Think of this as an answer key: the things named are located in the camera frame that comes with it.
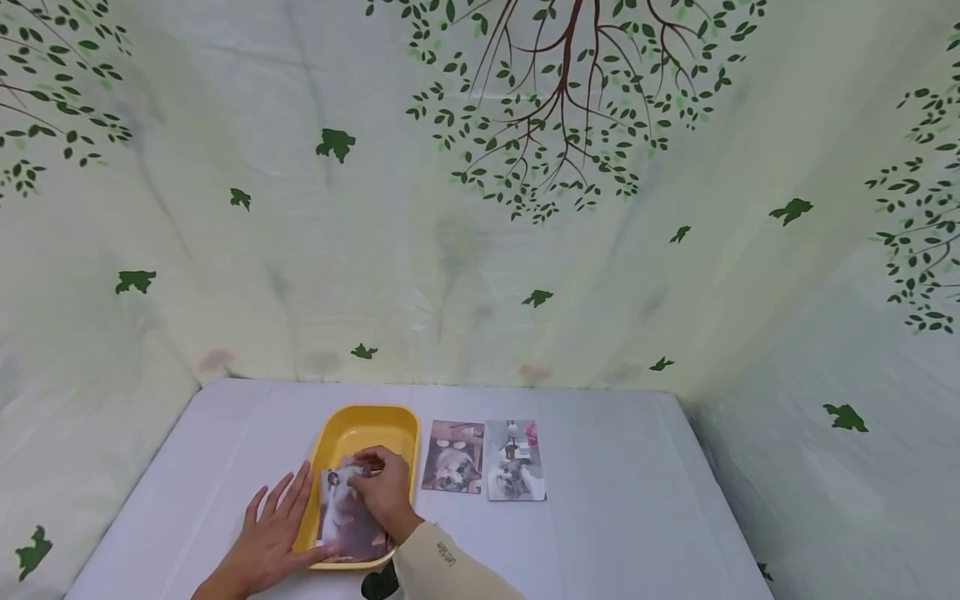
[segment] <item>yellow tray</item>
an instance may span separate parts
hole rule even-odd
[[[405,406],[389,404],[350,404],[330,415],[317,438],[310,465],[313,469],[313,489],[307,504],[294,549],[302,552],[314,547],[320,529],[320,473],[325,468],[338,468],[344,457],[372,445],[384,445],[401,455],[410,465],[410,501],[414,498],[414,479],[417,472],[417,451],[420,446],[420,420]],[[316,563],[310,568],[319,570],[361,570],[377,568],[394,555],[391,548],[386,555],[364,563]]]

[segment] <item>beige sleeve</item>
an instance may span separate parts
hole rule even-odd
[[[396,550],[394,567],[406,600],[524,600],[433,523],[421,523]]]

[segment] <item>white tablecloth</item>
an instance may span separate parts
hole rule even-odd
[[[536,419],[546,502],[417,490],[416,508],[529,600],[770,600],[674,397],[653,392],[369,386],[225,379],[199,392],[67,600],[184,600],[243,509],[307,459],[344,404],[433,419]],[[359,573],[307,572],[262,594],[360,598]]]

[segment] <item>hand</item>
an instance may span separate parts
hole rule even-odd
[[[355,465],[367,465],[372,470],[380,469],[373,477],[353,475],[347,484],[360,492],[364,504],[373,518],[400,545],[423,523],[410,506],[410,466],[399,454],[382,445],[360,450],[353,455]]]
[[[329,546],[293,551],[312,482],[310,463],[303,463],[296,478],[287,473],[267,496],[257,518],[257,509],[267,493],[266,486],[261,488],[247,506],[240,536],[220,566],[197,589],[193,600],[246,598],[275,586],[294,571],[334,556],[336,548]],[[284,490],[286,495],[280,502]]]

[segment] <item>cat photo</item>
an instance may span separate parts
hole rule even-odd
[[[383,527],[376,522],[356,490],[347,485],[353,475],[371,474],[352,463],[346,456],[338,468],[320,471],[320,527],[317,545],[334,545],[337,556],[328,563],[365,563],[375,561],[390,551],[391,542]]]
[[[494,501],[546,500],[537,422],[488,420],[487,496]]]
[[[421,487],[441,492],[480,493],[483,488],[484,426],[435,420],[430,429]]]

